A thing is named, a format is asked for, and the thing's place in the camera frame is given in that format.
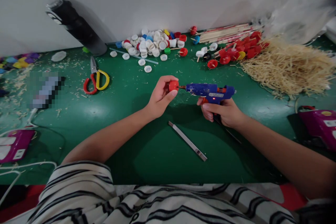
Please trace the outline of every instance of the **blue glue gun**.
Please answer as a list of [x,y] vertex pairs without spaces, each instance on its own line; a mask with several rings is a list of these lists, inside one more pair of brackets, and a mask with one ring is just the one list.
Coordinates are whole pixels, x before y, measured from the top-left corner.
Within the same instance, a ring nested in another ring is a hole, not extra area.
[[203,103],[220,104],[222,100],[230,99],[236,93],[232,86],[217,87],[217,84],[191,83],[186,86],[178,86],[195,96],[203,97]]

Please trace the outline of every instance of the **red and yellow scissors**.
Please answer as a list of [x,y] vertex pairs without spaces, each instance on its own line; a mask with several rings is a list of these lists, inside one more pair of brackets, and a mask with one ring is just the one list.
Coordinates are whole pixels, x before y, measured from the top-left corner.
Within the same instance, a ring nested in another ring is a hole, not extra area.
[[[100,74],[103,74],[105,75],[106,77],[106,82],[104,84],[104,86],[100,87],[99,86],[99,80],[100,80]],[[89,81],[90,81],[90,78],[87,78],[84,82],[84,85],[83,85],[83,90],[84,92],[87,94],[87,95],[93,95],[97,92],[97,90],[104,90],[107,85],[110,83],[110,77],[107,73],[105,73],[104,71],[98,69],[97,70],[97,65],[96,65],[96,61],[94,59],[94,57],[91,56],[91,80],[92,80],[92,83],[93,83],[93,86],[94,86],[94,90],[89,92],[88,91],[88,84],[89,84]]]

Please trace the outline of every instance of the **black thermos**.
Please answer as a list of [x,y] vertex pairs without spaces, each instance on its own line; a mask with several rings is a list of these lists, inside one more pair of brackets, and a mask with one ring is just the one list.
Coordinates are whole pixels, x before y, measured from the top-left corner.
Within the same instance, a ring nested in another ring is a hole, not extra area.
[[82,43],[88,50],[96,55],[103,55],[107,51],[107,46],[85,21],[78,15],[72,7],[70,1],[52,0],[47,4],[48,14],[57,24],[63,25],[64,28]]

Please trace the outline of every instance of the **glue gun label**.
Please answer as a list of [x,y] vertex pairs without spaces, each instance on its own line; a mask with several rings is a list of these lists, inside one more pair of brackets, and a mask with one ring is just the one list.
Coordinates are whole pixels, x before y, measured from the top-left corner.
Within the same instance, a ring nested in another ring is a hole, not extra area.
[[215,96],[215,97],[223,97],[224,94],[217,94],[217,93],[209,93],[209,96]]

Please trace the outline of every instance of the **forearm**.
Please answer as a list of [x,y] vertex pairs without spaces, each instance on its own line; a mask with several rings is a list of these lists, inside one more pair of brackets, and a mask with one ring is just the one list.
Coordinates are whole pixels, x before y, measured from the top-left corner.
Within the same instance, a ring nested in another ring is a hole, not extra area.
[[105,163],[135,133],[152,121],[145,109],[94,133],[77,145],[63,160],[62,164],[91,160]]
[[247,118],[236,129],[308,198],[333,197],[336,163]]

